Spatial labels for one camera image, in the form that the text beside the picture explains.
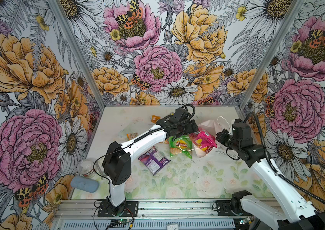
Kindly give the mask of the green Lays chips bag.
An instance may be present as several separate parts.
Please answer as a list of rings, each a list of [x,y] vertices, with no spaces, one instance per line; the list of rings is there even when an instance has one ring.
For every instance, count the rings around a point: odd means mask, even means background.
[[[189,159],[192,159],[193,144],[188,135],[183,135],[179,138],[169,137],[170,156],[183,154]]]

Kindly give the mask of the white paper bag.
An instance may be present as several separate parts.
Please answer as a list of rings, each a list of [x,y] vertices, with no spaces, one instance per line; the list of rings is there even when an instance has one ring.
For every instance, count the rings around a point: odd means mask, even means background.
[[[203,158],[209,154],[225,154],[227,147],[216,140],[218,133],[223,130],[231,134],[231,123],[224,117],[219,116],[216,120],[208,120],[198,125],[198,131],[179,138],[177,147],[181,151],[194,152],[198,158]],[[182,141],[191,141],[192,147],[183,148]]]

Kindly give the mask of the pink chips bag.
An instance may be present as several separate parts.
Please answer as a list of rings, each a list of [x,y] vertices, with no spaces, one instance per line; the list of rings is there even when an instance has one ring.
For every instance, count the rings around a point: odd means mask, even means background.
[[[206,154],[217,147],[215,138],[204,129],[189,134],[189,138],[195,146]]]

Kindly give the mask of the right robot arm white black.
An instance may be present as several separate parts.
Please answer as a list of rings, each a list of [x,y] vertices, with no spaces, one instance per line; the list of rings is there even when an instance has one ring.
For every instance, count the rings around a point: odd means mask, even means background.
[[[325,230],[325,212],[317,212],[293,185],[281,178],[274,160],[266,156],[263,145],[255,145],[248,124],[237,119],[232,131],[226,129],[216,134],[216,141],[228,150],[237,152],[267,185],[281,210],[265,204],[250,192],[243,190],[232,195],[230,202],[234,214],[251,214],[273,230]]]

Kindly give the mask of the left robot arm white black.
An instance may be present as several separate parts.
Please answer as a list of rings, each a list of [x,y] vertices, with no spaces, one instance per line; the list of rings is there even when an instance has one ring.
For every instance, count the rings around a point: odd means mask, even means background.
[[[171,115],[159,119],[148,131],[136,138],[119,144],[112,142],[104,155],[102,167],[110,180],[110,195],[108,201],[111,206],[118,208],[124,205],[125,182],[132,173],[131,164],[155,144],[170,137],[180,138],[198,131],[193,119],[196,108],[191,104],[183,105]]]

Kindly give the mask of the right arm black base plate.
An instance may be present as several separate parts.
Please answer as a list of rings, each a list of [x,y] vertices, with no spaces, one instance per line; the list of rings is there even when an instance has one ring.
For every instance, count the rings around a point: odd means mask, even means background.
[[[217,200],[211,208],[218,216],[252,216],[251,213],[244,211],[237,200]]]

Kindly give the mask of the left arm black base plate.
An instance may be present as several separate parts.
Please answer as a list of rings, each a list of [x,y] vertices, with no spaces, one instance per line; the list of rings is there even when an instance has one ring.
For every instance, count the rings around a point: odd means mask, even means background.
[[[109,200],[103,199],[98,205],[99,218],[136,217],[138,215],[138,201],[125,200],[115,207]]]

